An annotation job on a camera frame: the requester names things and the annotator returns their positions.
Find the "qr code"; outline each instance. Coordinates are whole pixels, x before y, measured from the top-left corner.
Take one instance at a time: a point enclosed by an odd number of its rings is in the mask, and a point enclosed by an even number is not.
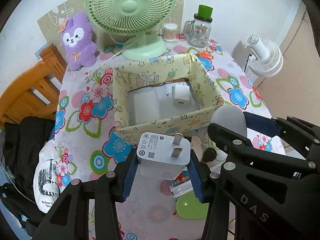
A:
[[[149,152],[148,158],[155,158],[155,153]]]

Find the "white desk fan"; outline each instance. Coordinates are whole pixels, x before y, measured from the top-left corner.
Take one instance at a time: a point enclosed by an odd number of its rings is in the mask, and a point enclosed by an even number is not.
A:
[[[87,0],[91,21],[110,35],[133,36],[122,55],[131,60],[158,57],[166,51],[160,36],[146,35],[169,16],[176,0]]]
[[[279,73],[283,65],[283,56],[276,43],[251,35],[247,38],[247,45],[257,58],[249,66],[253,74],[267,78]]]

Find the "floral tablecloth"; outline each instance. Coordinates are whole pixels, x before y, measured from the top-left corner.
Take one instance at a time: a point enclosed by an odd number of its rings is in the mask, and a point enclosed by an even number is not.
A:
[[[271,117],[251,81],[214,40],[211,39],[206,48],[196,49],[188,46],[182,35],[177,35],[176,42],[167,43],[167,48],[165,54],[140,63],[156,62],[161,57],[178,53],[197,54],[221,95],[213,101]],[[114,107],[113,67],[130,61],[119,55],[105,65],[104,62],[120,50],[121,46],[106,48],[100,52],[94,66],[65,73],[55,125],[56,175],[61,191],[72,179],[94,180],[112,171],[136,147],[126,144],[114,133],[119,125],[115,122],[114,112],[121,109]],[[214,147],[205,128],[186,135],[198,136],[203,150]],[[284,154],[279,138],[269,138],[252,130],[248,131],[248,138],[256,148]],[[214,169],[224,159],[211,163],[210,167]],[[182,173],[177,180],[186,175],[187,172]],[[169,190],[172,183],[144,177],[137,171],[130,197],[125,203],[116,205],[123,240],[196,240],[201,237],[205,220],[183,219],[176,213],[176,202]],[[89,213],[90,240],[95,240],[94,201]]]

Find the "plush bunny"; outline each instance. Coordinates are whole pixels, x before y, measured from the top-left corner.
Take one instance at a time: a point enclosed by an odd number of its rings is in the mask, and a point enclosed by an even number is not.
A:
[[[67,53],[70,70],[90,67],[96,62],[97,45],[92,42],[92,25],[86,13],[80,12],[64,22],[61,43]]]

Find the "glass jar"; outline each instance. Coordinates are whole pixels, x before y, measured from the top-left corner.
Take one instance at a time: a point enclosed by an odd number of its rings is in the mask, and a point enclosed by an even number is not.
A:
[[[187,21],[183,30],[183,34],[185,35],[188,44],[193,47],[204,48],[209,39],[211,23],[212,18],[205,19],[199,17],[198,14],[195,13],[194,19],[192,21]],[[186,33],[188,25],[191,25],[190,33]]]

